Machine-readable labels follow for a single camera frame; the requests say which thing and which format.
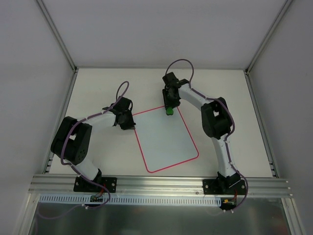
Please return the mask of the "green whiteboard eraser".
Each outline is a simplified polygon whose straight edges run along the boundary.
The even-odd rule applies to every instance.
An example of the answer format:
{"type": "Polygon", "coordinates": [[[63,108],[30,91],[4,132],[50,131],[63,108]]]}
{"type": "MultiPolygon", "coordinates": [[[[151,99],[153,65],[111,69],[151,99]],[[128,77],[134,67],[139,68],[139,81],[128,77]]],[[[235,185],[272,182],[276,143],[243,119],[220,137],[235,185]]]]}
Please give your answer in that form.
{"type": "Polygon", "coordinates": [[[173,108],[172,107],[167,107],[166,108],[166,115],[167,116],[172,116],[174,114],[173,108]]]}

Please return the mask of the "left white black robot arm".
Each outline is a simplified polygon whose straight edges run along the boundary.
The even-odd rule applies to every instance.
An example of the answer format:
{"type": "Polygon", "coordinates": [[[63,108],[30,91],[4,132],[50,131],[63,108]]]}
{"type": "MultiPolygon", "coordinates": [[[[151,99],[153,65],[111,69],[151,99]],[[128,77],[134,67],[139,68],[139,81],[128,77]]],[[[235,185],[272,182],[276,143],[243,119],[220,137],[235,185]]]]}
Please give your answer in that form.
{"type": "Polygon", "coordinates": [[[102,172],[87,158],[92,132],[119,126],[122,130],[135,129],[133,102],[120,96],[110,107],[81,120],[65,117],[52,141],[50,150],[62,165],[70,166],[85,180],[90,191],[102,186],[102,172]]]}

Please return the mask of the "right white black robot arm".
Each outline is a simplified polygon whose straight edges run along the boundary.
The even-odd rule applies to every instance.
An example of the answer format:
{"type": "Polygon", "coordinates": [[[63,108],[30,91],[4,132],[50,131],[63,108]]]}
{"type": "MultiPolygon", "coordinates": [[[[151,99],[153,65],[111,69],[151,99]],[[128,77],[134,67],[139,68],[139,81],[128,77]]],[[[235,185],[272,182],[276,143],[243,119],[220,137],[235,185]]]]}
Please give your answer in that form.
{"type": "Polygon", "coordinates": [[[202,129],[212,139],[218,160],[218,176],[208,188],[216,194],[230,194],[241,177],[232,163],[228,139],[234,132],[234,120],[225,99],[206,97],[193,89],[190,81],[179,80],[173,72],[165,74],[162,80],[165,84],[162,95],[166,115],[173,115],[181,100],[188,101],[200,111],[202,129]]]}

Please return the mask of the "pink framed whiteboard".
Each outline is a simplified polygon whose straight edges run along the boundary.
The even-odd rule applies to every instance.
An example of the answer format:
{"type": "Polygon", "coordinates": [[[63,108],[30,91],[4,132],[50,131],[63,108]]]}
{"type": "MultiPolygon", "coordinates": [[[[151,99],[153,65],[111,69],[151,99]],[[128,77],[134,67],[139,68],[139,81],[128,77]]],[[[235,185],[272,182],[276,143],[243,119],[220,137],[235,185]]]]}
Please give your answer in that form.
{"type": "Polygon", "coordinates": [[[165,107],[134,114],[138,147],[149,173],[157,173],[197,159],[200,155],[179,108],[165,107]]]}

